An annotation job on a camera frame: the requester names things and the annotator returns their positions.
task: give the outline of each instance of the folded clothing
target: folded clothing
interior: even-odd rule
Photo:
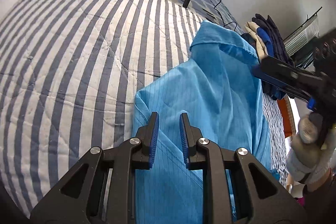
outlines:
[[[268,34],[254,22],[247,22],[245,25],[247,34],[242,36],[250,45],[251,40],[255,41],[255,49],[261,61],[265,56],[274,57],[273,44]],[[281,100],[286,93],[276,86],[262,81],[262,91],[268,94],[273,100]]]
[[[184,165],[179,132],[183,112],[205,138],[229,150],[245,147],[271,169],[261,81],[250,72],[258,64],[255,50],[236,32],[204,21],[190,51],[187,62],[135,96],[134,135],[151,112],[160,119],[153,168],[136,174],[140,224],[202,223],[202,171],[188,171]]]
[[[293,60],[289,57],[284,41],[280,35],[280,32],[270,16],[267,20],[262,15],[256,14],[252,21],[262,28],[269,36],[274,49],[274,57],[282,62],[294,67]]]

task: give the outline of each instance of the gray glove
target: gray glove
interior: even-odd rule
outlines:
[[[322,116],[312,112],[299,122],[299,132],[293,137],[287,156],[287,169],[296,181],[311,173],[306,184],[320,180],[328,171],[330,158],[336,148],[336,127],[329,131],[324,145],[319,148],[315,142],[322,126]]]

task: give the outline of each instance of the blue and white striped fabric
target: blue and white striped fabric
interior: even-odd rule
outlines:
[[[202,21],[168,0],[13,7],[0,23],[0,171],[26,215],[91,146],[132,135],[135,93],[188,60]]]

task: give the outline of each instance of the beige cloth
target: beige cloth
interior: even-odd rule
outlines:
[[[261,61],[264,57],[268,56],[268,52],[267,52],[265,43],[260,38],[260,36],[257,35],[257,28],[259,28],[259,26],[255,24],[254,22],[246,22],[245,24],[246,31],[248,32],[248,34],[250,34],[250,36],[256,42],[257,54],[258,54],[259,60]]]

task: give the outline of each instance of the orange object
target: orange object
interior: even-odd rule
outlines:
[[[277,100],[283,120],[283,130],[285,138],[296,134],[294,116],[289,98],[286,95],[282,100]]]

